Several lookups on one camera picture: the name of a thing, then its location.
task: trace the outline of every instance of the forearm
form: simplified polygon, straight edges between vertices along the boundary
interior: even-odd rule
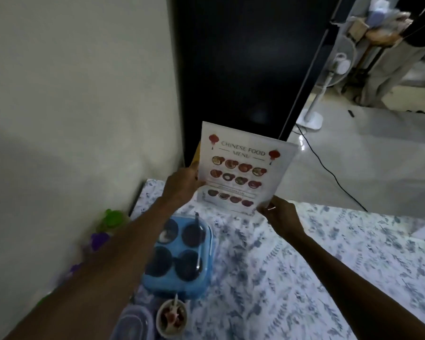
[[[304,257],[358,339],[425,339],[425,325],[306,234],[287,239]]]
[[[156,200],[36,307],[7,340],[107,340],[140,283],[164,223],[175,211],[170,202]]]

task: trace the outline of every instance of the table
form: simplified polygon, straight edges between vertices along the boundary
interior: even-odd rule
[[[148,180],[132,212],[138,217],[162,194]],[[425,323],[425,241],[408,233],[424,219],[295,203],[315,241]],[[183,339],[355,339],[339,309],[305,260],[263,217],[247,221],[191,200],[211,225],[217,252],[211,286],[190,301]],[[156,310],[161,301],[143,287],[134,303]]]
[[[370,70],[374,67],[376,62],[379,60],[379,58],[383,54],[383,52],[387,48],[395,45],[395,43],[401,38],[400,34],[398,33],[392,33],[388,35],[385,32],[383,32],[381,29],[368,30],[365,33],[364,37],[369,41],[369,45],[367,49],[365,50],[365,52],[363,53],[362,57],[360,58],[359,62],[357,63],[356,68],[354,68],[352,75],[349,78],[347,78],[345,85],[343,85],[342,94],[346,92],[348,85],[353,83],[353,81],[356,80],[358,74],[361,74],[363,78],[366,78]],[[381,49],[378,51],[376,56],[370,62],[368,67],[366,69],[363,69],[363,71],[361,71],[362,65],[367,60],[368,54],[372,51],[374,47],[380,47]]]

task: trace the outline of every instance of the white bowl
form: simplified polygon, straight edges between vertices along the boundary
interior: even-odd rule
[[[187,307],[186,304],[184,304],[183,302],[181,302],[180,300],[178,300],[178,307],[180,307],[181,309],[183,309],[184,311],[184,323],[183,325],[178,329],[178,332],[176,332],[175,334],[167,334],[165,333],[165,331],[162,330],[162,320],[161,320],[161,315],[162,315],[162,310],[164,310],[166,307],[168,307],[169,305],[172,305],[174,302],[174,300],[168,300],[165,301],[159,308],[159,310],[157,311],[157,315],[156,315],[156,329],[159,332],[159,334],[167,339],[173,339],[175,337],[180,336],[183,332],[184,329],[186,329],[186,325],[187,325],[187,321],[189,319],[189,314],[187,311]]]

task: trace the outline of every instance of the chinese food menu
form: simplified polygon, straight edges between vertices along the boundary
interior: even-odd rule
[[[198,177],[207,185],[198,201],[242,216],[268,204],[298,146],[203,122]]]

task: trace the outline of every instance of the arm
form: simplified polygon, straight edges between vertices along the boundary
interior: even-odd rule
[[[425,339],[425,324],[304,232],[293,204],[274,196],[259,211],[310,265],[358,339]]]
[[[28,314],[5,340],[108,340],[139,285],[164,223],[204,183],[198,162],[167,179],[162,197]]]

